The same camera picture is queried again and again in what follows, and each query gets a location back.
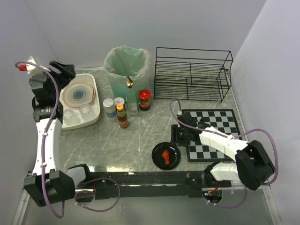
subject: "blue label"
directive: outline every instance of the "blue label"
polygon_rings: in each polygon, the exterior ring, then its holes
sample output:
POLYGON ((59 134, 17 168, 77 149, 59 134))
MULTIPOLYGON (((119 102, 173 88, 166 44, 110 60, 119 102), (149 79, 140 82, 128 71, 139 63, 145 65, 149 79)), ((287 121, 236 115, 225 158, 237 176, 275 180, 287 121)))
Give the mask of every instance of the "blue label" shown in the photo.
POLYGON ((109 118, 115 117, 115 116, 117 115, 117 110, 114 111, 114 112, 106 112, 106 115, 107 115, 109 118))

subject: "red connector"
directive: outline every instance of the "red connector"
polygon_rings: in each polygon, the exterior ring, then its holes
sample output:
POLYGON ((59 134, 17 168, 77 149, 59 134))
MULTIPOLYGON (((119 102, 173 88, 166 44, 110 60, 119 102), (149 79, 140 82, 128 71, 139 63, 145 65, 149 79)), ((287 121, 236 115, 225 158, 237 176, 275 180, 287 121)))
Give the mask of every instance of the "red connector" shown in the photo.
POLYGON ((19 65, 20 71, 27 71, 26 65, 19 65))

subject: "trash bag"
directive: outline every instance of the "trash bag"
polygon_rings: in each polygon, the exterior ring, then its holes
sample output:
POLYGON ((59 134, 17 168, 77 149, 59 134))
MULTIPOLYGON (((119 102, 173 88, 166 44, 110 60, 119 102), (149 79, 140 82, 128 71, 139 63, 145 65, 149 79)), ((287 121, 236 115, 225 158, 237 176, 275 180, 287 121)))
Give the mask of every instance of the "trash bag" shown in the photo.
POLYGON ((127 76, 130 76, 133 88, 138 95, 147 88, 147 81, 154 76, 154 64, 151 54, 145 49, 113 48, 104 60, 104 73, 111 85, 114 97, 126 99, 127 76))

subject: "chessboard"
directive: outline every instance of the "chessboard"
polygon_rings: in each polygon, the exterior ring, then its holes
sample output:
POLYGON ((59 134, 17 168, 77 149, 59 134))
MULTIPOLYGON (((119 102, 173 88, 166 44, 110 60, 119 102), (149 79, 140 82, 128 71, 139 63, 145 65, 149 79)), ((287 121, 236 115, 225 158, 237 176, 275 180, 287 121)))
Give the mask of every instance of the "chessboard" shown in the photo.
MULTIPOLYGON (((215 129, 227 135, 232 134, 233 136, 240 135, 238 123, 236 121, 234 111, 224 110, 193 110, 186 109, 182 112, 190 112, 192 117, 200 119, 203 122, 210 124, 215 129)), ((216 162, 216 161, 233 161, 231 158, 223 154, 222 152, 207 146, 202 145, 200 138, 195 142, 191 142, 187 146, 187 160, 188 162, 216 162)))

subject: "white tray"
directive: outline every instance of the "white tray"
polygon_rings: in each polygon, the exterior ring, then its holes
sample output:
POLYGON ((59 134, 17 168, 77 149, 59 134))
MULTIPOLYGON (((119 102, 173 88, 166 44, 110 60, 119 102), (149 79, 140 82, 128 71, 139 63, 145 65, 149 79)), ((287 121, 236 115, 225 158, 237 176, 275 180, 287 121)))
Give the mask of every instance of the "white tray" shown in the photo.
POLYGON ((75 82, 88 82, 88 83, 91 83, 91 84, 94 85, 94 87, 95 87, 95 96, 94 96, 93 101, 90 103, 90 105, 92 106, 92 109, 96 113, 96 116, 95 116, 95 118, 93 118, 89 121, 83 121, 81 116, 80 116, 80 113, 79 113, 79 108, 72 108, 72 107, 66 105, 64 103, 64 101, 62 100, 61 96, 62 96, 63 91, 64 91, 64 89, 63 89, 60 92, 60 102, 64 106, 64 110, 71 109, 80 118, 80 122, 78 124, 74 124, 74 125, 66 125, 63 122, 62 123, 62 129, 63 130, 72 130, 72 129, 82 128, 82 127, 85 127, 87 125, 93 124, 99 119, 99 116, 100 116, 99 96, 98 96, 97 86, 96 86, 96 82, 95 82, 94 77, 91 74, 77 74, 76 77, 70 83, 75 83, 75 82))

